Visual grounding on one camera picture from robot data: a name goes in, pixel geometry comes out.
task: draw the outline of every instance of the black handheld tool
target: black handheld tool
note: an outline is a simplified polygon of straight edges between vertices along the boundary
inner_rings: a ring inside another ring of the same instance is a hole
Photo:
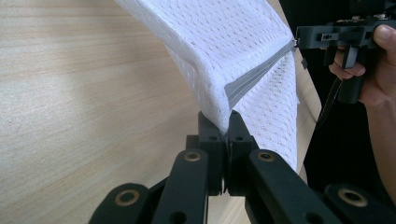
[[[334,61],[335,53],[344,46],[344,69],[352,68],[355,62],[366,64],[368,50],[378,49],[373,40],[377,26],[385,24],[396,28],[393,13],[384,12],[369,17],[353,17],[351,20],[330,22],[323,26],[299,26],[296,34],[296,47],[300,49],[327,49],[324,65]],[[355,104],[361,93],[363,77],[353,77],[342,82],[338,100],[347,104]]]

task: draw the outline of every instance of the black cable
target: black cable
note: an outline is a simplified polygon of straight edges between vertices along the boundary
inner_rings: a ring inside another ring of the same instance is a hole
[[[317,126],[315,127],[315,131],[319,129],[324,122],[326,121],[327,117],[329,117],[330,111],[332,110],[332,105],[337,97],[337,93],[340,90],[341,80],[337,77],[335,81],[332,83],[332,88],[330,89],[329,95],[327,96],[326,103],[320,112]]]

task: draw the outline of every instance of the wood grain surface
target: wood grain surface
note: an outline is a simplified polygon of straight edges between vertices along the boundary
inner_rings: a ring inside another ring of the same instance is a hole
[[[320,105],[300,65],[297,79],[300,168]],[[113,1],[0,1],[0,223],[87,223],[116,186],[153,186],[198,112],[161,41]],[[208,223],[248,223],[243,202],[210,198]]]

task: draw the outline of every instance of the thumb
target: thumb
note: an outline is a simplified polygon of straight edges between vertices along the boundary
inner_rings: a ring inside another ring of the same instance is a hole
[[[396,30],[387,25],[375,28],[375,43],[387,52],[388,62],[396,66]]]

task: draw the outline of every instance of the white towel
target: white towel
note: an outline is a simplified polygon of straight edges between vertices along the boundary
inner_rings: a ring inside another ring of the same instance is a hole
[[[297,167],[292,34],[264,0],[116,0],[158,36],[222,133],[232,109]]]

